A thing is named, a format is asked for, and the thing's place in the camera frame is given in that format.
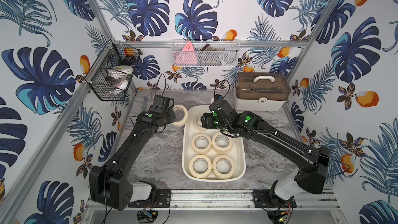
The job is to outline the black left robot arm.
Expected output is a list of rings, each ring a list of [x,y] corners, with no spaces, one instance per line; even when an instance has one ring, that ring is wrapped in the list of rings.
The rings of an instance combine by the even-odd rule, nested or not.
[[[116,210],[125,209],[133,197],[133,186],[127,176],[147,142],[161,127],[176,121],[174,99],[154,96],[149,111],[136,119],[134,129],[116,153],[102,166],[89,173],[91,200]]]

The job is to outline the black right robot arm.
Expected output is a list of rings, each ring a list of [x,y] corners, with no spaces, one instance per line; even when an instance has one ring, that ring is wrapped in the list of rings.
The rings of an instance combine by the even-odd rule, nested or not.
[[[289,200],[296,194],[308,192],[319,195],[327,178],[331,151],[298,141],[250,111],[238,113],[221,95],[214,96],[209,112],[201,117],[204,129],[217,129],[230,138],[245,138],[262,144],[284,156],[296,169],[282,180],[276,180],[270,198]]]

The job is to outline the white plastic storage tray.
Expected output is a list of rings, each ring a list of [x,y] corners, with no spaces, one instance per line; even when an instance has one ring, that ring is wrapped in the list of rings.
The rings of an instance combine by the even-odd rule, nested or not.
[[[219,130],[201,127],[207,105],[190,108],[184,125],[182,168],[186,176],[213,183],[238,180],[246,172],[242,138],[230,138]]]

